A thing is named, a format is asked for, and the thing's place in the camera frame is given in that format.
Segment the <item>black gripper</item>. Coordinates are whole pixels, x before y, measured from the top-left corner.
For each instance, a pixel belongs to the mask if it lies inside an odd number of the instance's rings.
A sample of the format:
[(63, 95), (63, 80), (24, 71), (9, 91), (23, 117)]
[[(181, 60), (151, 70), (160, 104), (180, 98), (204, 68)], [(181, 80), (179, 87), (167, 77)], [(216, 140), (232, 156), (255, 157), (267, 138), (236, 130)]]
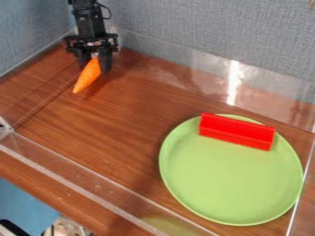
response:
[(112, 52), (119, 50), (119, 36), (105, 31), (100, 13), (75, 12), (73, 16), (77, 33), (64, 38), (67, 51), (75, 54), (80, 68), (99, 52), (101, 73), (107, 74), (112, 68)]

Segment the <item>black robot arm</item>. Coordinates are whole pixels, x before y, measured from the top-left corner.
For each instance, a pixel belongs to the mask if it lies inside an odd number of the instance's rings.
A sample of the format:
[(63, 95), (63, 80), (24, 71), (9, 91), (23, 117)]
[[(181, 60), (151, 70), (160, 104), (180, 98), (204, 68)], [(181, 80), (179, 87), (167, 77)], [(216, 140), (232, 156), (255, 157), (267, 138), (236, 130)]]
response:
[(112, 17), (109, 8), (97, 0), (68, 0), (77, 33), (64, 38), (67, 51), (76, 57), (80, 68), (96, 56), (101, 73), (112, 68), (112, 53), (119, 50), (119, 36), (108, 33), (104, 20)]

